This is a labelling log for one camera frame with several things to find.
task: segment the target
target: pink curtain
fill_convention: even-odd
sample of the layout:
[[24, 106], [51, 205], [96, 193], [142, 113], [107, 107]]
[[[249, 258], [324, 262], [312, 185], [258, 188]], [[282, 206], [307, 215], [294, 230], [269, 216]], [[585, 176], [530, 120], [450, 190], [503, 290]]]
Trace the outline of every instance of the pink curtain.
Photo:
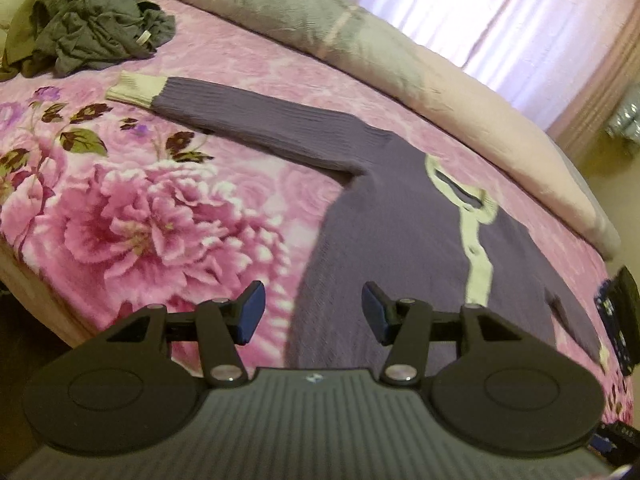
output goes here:
[[615, 50], [638, 2], [354, 1], [498, 92], [543, 130]]

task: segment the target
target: crumpled gray shirt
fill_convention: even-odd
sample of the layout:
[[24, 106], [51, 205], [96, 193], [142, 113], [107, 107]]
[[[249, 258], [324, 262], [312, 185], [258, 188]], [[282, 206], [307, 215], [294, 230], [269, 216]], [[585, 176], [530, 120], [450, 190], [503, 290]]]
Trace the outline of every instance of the crumpled gray shirt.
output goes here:
[[175, 35], [174, 17], [147, 0], [36, 0], [32, 20], [57, 76], [152, 57]]

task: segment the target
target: clothing tag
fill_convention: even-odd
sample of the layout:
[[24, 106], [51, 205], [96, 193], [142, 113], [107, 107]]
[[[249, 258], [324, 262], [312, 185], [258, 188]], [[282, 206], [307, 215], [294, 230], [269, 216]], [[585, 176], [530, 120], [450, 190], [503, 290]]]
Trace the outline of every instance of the clothing tag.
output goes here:
[[140, 37], [136, 40], [136, 43], [139, 45], [144, 45], [147, 41], [149, 41], [149, 38], [151, 38], [151, 32], [145, 30], [142, 34], [140, 34]]

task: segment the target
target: bedspread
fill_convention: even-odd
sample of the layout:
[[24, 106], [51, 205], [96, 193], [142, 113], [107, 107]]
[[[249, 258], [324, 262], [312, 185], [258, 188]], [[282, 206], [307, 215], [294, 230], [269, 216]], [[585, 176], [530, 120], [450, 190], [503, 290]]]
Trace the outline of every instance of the bedspread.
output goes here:
[[[157, 1], [176, 15], [178, 33], [152, 60], [0, 86], [0, 232], [87, 333], [145, 304], [189, 310], [260, 279], [267, 309], [239, 352], [248, 368], [281, 366], [298, 283], [322, 216], [340, 193], [335, 175], [105, 101], [124, 69], [348, 112], [433, 153], [530, 229], [609, 345], [593, 304], [603, 261], [495, 166], [338, 70], [178, 1]], [[205, 260], [216, 272], [204, 271]], [[37, 304], [25, 306], [37, 315]], [[559, 350], [603, 384], [605, 419], [630, 421], [630, 382], [613, 353], [604, 374], [555, 329]], [[174, 357], [196, 362], [193, 346], [175, 347]]]

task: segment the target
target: metal screw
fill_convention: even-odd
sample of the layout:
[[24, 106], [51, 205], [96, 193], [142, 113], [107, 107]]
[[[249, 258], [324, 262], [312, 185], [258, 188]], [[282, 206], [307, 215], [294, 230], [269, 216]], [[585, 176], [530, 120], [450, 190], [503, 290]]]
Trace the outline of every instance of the metal screw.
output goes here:
[[309, 374], [308, 376], [305, 377], [305, 379], [310, 383], [318, 384], [320, 381], [324, 379], [324, 376], [320, 374]]
[[418, 370], [411, 365], [391, 365], [385, 370], [385, 375], [395, 381], [410, 381], [417, 374]]
[[242, 377], [242, 370], [236, 365], [218, 365], [211, 369], [211, 377], [219, 381], [235, 381]]

